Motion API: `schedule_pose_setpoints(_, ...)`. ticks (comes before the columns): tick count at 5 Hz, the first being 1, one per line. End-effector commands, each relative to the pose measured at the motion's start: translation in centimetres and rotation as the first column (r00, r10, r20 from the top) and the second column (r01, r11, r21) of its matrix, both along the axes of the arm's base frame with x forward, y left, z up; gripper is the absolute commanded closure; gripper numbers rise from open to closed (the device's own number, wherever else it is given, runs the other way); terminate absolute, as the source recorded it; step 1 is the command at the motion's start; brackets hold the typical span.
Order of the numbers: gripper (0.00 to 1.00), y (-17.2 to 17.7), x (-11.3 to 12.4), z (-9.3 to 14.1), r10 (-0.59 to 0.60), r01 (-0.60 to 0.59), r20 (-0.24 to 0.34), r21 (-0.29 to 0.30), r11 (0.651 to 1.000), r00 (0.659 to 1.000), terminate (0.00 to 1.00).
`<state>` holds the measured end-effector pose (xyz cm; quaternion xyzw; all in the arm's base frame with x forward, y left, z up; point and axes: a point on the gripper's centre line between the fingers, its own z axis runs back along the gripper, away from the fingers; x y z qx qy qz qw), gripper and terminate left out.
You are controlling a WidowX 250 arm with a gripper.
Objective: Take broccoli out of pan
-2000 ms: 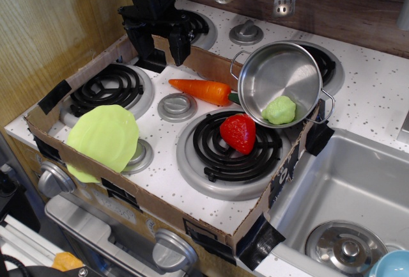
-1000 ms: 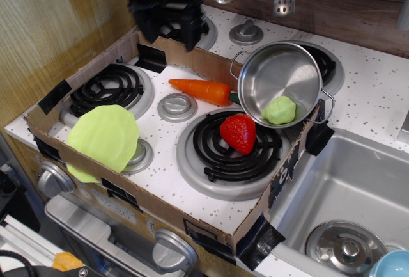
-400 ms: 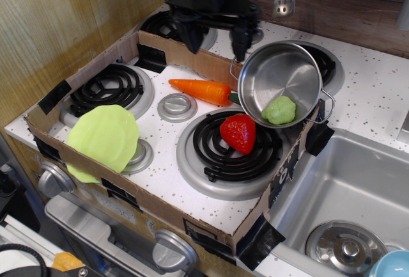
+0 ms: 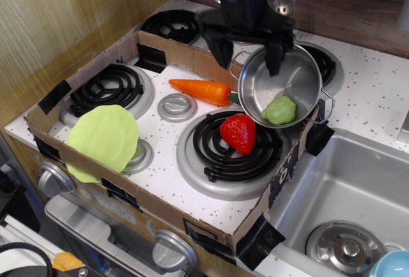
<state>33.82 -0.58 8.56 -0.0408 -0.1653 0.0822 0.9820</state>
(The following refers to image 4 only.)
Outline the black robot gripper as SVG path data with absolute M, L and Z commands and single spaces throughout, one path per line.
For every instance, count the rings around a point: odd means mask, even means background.
M 230 65 L 233 42 L 264 44 L 270 76 L 279 73 L 281 62 L 294 45 L 294 20 L 273 10 L 267 0 L 219 0 L 220 7 L 196 16 L 200 30 L 216 62 Z

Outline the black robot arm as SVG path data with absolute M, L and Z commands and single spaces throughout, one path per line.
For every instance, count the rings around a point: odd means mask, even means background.
M 229 66 L 234 42 L 261 44 L 265 46 L 270 75 L 277 75 L 286 52 L 295 44 L 295 21 L 275 11 L 267 0 L 219 1 L 219 8 L 196 15 L 217 63 L 223 68 Z

